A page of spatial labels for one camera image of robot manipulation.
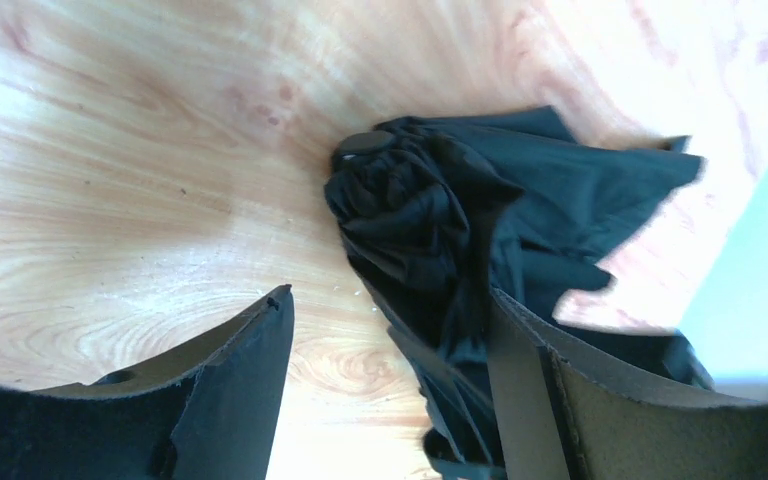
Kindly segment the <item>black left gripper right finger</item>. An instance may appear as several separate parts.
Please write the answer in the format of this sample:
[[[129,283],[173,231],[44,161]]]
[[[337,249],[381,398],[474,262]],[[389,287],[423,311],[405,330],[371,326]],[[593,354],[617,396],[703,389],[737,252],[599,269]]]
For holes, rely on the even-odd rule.
[[[768,402],[617,359],[495,291],[488,369],[512,479],[768,479]]]

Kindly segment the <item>black folding umbrella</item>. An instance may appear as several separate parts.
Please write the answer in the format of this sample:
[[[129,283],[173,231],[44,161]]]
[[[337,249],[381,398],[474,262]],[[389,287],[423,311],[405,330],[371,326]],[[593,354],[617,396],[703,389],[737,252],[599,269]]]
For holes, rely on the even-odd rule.
[[[418,380],[432,422],[423,451],[443,478],[507,475],[488,372],[491,292],[553,323],[565,293],[609,287],[601,260],[697,179],[703,161],[686,144],[589,147],[544,106],[401,117],[335,149],[325,200]]]

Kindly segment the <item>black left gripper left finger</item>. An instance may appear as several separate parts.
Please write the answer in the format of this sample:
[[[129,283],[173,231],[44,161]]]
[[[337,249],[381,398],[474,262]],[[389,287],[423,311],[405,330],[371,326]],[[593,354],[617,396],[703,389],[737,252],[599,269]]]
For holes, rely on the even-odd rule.
[[[0,479],[264,478],[293,331],[282,285],[92,384],[0,386]]]

